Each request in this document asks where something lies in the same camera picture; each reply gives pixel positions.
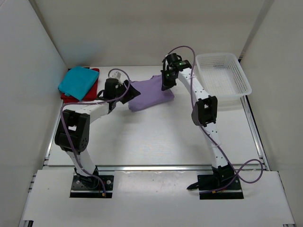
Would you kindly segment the lavender t-shirt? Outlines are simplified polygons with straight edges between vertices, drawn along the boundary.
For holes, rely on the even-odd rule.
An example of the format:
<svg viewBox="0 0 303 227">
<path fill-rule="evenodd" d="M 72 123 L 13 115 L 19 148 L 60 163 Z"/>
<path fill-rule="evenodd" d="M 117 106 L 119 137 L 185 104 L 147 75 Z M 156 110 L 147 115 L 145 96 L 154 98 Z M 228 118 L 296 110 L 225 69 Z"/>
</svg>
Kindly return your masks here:
<svg viewBox="0 0 303 227">
<path fill-rule="evenodd" d="M 165 91 L 161 90 L 161 75 L 152 76 L 148 80 L 133 81 L 131 85 L 141 93 L 128 102 L 128 108 L 132 112 L 141 111 L 155 105 L 172 101 L 175 97 L 170 89 Z"/>
</svg>

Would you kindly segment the teal t-shirt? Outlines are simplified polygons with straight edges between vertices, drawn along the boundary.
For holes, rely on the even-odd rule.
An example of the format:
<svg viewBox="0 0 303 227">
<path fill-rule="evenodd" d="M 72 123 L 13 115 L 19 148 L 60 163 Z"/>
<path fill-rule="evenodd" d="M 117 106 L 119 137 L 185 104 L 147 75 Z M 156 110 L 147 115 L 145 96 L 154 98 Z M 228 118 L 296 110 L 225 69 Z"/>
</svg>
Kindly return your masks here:
<svg viewBox="0 0 303 227">
<path fill-rule="evenodd" d="M 80 66 L 70 69 L 58 86 L 60 92 L 81 101 L 98 80 L 99 72 Z"/>
</svg>

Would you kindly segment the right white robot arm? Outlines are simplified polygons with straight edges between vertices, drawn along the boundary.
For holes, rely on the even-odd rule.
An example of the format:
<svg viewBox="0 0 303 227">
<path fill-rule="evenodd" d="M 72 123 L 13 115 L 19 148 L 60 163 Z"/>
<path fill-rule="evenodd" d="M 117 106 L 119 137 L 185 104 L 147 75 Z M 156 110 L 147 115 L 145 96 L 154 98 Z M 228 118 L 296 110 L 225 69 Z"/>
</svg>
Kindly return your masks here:
<svg viewBox="0 0 303 227">
<path fill-rule="evenodd" d="M 235 171 L 222 154 L 217 130 L 218 100 L 211 96 L 193 75 L 193 66 L 188 60 L 183 60 L 176 53 L 164 57 L 161 89 L 167 90 L 175 86 L 178 79 L 191 96 L 191 118 L 194 125 L 198 126 L 205 134 L 210 149 L 213 175 L 211 182 L 218 189 L 225 188 L 235 177 Z"/>
</svg>

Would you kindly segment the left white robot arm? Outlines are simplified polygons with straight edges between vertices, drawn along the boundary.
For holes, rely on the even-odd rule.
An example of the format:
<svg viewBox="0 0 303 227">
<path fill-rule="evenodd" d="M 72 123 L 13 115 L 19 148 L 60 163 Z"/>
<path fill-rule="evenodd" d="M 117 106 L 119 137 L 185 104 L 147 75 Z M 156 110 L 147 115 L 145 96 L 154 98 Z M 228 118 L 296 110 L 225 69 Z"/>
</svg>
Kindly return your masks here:
<svg viewBox="0 0 303 227">
<path fill-rule="evenodd" d="M 82 104 L 82 108 L 77 111 L 65 109 L 61 112 L 55 144 L 71 158 L 80 182 L 88 189 L 95 189 L 101 182 L 98 168 L 93 164 L 87 149 L 90 124 L 110 114 L 118 102 L 125 104 L 140 94 L 128 80 L 121 82 L 109 78 L 94 102 Z"/>
</svg>

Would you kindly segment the red t-shirt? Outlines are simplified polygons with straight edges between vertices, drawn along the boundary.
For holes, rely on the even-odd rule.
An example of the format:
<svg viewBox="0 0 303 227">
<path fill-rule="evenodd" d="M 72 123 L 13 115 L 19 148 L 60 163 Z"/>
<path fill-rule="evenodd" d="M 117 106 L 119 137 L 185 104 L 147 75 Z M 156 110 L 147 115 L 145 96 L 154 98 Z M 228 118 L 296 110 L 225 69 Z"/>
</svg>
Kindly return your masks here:
<svg viewBox="0 0 303 227">
<path fill-rule="evenodd" d="M 97 88 L 98 88 L 98 80 L 95 82 L 91 90 L 85 95 L 83 100 L 81 101 L 93 101 L 97 97 Z M 61 99 L 63 100 L 64 103 L 77 103 L 80 102 L 76 98 L 72 96 L 67 96 L 64 93 L 61 94 Z"/>
</svg>

